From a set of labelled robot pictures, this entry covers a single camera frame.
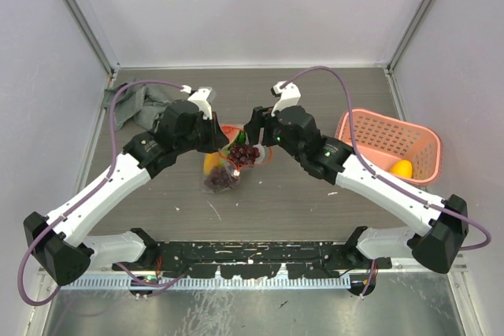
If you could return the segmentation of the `green custard apple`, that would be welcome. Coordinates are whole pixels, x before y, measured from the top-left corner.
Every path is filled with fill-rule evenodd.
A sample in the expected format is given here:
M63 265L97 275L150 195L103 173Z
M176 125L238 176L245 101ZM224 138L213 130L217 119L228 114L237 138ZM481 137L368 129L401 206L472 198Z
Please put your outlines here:
M237 145L244 145L247 141L247 135L245 131L239 131L237 136L235 137L234 143Z

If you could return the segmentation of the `watermelon slice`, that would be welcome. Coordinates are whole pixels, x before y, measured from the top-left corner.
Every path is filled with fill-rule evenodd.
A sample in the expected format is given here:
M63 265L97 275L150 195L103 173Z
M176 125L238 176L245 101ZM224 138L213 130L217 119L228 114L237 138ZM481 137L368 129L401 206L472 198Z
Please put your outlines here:
M233 125L222 125L220 129L223 131L225 136L228 138L230 143L234 142L243 131L241 127L233 126Z

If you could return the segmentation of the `orange mango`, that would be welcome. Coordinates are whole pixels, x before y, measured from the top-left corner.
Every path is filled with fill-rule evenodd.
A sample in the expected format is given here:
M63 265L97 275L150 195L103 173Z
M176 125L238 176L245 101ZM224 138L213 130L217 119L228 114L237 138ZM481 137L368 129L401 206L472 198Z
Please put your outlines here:
M215 167L221 165L221 156L218 152L208 153L205 155L203 162L203 172L205 175L209 175Z
M397 161L390 169L389 172L393 175L412 179L413 178L413 164L408 160Z

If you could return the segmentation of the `clear zip top bag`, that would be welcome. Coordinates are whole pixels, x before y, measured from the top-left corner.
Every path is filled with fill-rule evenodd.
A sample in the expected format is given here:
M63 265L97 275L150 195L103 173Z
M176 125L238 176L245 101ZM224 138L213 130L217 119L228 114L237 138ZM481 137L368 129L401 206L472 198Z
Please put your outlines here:
M224 166L224 167L226 167L228 169L233 170L234 171L233 175L235 175L235 176L238 177L239 181L231 189L234 189L234 188L236 188L239 185L239 182L240 182L241 177L242 177L242 175L243 175L244 172L249 171L252 168L256 168L256 167L259 167L259 166L266 165L266 164L268 164L272 160L272 147L264 147L261 144L252 145L252 144L249 143L249 140L247 138L246 144L252 145L254 147L257 147L259 149L259 152L260 152L260 157L256 160L256 163L253 164L253 165L247 165L247 166L243 166L243 167L237 167L230 159L228 159L228 152L229 152L229 150L230 150L230 148L231 148L231 146L233 144L235 144L235 143L234 142L230 143L228 141L228 144L218 151L218 153L220 154L220 166ZM208 190L206 188L206 186L204 185L204 181L205 181L206 177L207 177L207 175L204 174L203 167L202 167L202 189L204 191L206 191L208 193L213 193L213 194L217 194L217 193L221 193L223 191L226 191L226 190L223 190L221 192L214 193L214 192Z

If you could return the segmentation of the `dark red grape bunch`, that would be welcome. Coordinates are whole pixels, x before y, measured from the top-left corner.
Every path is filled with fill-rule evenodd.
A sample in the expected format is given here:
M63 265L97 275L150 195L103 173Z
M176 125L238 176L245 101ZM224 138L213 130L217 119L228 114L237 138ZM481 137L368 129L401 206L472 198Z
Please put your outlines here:
M224 166L214 167L205 178L204 185L214 193L231 189L239 181L233 172Z

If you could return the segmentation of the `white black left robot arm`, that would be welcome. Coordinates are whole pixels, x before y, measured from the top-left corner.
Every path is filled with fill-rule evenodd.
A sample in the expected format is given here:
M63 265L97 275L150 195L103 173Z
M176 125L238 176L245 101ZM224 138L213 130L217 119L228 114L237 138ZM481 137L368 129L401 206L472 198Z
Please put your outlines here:
M33 212L24 220L31 255L59 285L76 281L88 268L117 262L151 269L158 260L158 244L143 230L91 237L90 231L130 193L151 181L178 156L212 153L228 143L217 114L191 100L169 105L161 122L124 146L109 169L74 198L48 215Z

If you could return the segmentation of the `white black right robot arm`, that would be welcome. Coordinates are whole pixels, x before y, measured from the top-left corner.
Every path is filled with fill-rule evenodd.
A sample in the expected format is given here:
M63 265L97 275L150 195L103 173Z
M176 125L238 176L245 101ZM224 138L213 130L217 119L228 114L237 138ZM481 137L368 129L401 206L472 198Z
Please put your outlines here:
M388 174L345 142L322 135L300 105L281 111L258 106L245 132L252 143L281 147L313 178L351 190L405 224L358 228L345 249L352 267L382 257L412 257L436 273L451 269L469 233L464 199L455 194L443 199Z

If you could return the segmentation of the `green crumpled cloth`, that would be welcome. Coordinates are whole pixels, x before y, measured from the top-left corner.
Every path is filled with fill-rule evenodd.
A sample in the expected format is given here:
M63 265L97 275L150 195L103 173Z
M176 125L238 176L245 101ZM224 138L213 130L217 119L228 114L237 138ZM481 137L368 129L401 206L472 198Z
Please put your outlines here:
M132 120L143 129L150 130L157 126L172 101L173 97L154 83L129 87L117 98L109 128L119 131Z

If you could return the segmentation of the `pink plastic basket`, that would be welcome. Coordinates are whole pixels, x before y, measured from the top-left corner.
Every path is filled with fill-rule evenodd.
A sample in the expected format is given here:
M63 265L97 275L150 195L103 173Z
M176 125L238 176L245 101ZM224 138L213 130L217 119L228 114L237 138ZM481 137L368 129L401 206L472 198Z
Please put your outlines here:
M427 127L354 108L340 117L335 137L350 145L351 133L361 155L384 171L397 161L410 161L413 178L403 180L414 186L433 184L442 171L441 139Z

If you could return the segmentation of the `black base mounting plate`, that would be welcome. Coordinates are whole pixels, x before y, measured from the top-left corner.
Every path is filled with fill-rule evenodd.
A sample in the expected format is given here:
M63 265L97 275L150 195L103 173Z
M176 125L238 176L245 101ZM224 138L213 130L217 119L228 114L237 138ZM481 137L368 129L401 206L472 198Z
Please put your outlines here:
M130 271L159 270L166 278L272 279L281 268L289 279L338 278L367 271L372 261L335 242L159 242L145 262L126 263Z

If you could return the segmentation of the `aluminium left frame post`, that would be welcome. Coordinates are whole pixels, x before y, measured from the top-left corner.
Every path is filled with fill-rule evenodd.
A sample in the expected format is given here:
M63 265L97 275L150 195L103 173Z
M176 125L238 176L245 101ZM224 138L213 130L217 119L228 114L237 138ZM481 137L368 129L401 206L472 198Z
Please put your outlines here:
M120 69L113 48L92 9L88 0L62 0L72 15L78 28L83 33L91 50L94 52L102 67L113 76Z

